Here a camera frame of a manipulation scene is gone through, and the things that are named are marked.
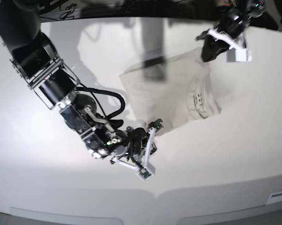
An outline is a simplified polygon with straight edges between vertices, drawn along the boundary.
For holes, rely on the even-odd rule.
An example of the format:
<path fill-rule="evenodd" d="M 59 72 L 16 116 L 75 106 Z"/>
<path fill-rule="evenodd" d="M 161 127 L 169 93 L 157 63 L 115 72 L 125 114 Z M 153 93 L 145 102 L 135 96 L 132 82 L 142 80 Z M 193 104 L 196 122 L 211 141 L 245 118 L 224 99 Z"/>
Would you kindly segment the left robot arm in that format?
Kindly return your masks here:
<path fill-rule="evenodd" d="M 252 61 L 245 33 L 247 28 L 278 30 L 278 24 L 267 12 L 264 0 L 223 0 L 217 7 L 219 20 L 196 37 L 204 41 L 201 49 L 203 62 L 211 62 L 222 53 L 227 53 L 229 62 Z"/>

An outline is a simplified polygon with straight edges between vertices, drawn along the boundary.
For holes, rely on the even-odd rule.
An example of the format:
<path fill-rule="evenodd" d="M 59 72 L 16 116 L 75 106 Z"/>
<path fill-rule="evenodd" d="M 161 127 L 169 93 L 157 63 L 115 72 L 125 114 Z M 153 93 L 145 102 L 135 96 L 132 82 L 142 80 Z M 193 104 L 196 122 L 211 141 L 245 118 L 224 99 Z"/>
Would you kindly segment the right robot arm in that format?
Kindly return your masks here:
<path fill-rule="evenodd" d="M 52 41 L 41 31 L 37 2 L 0 0 L 0 36 L 12 55 L 16 71 L 32 89 L 40 89 L 70 129 L 75 131 L 95 158 L 111 156 L 111 163 L 131 160 L 145 167 L 156 151 L 155 133 L 162 120 L 122 131 L 116 119 L 125 109 L 121 95 L 88 88 L 64 63 Z"/>

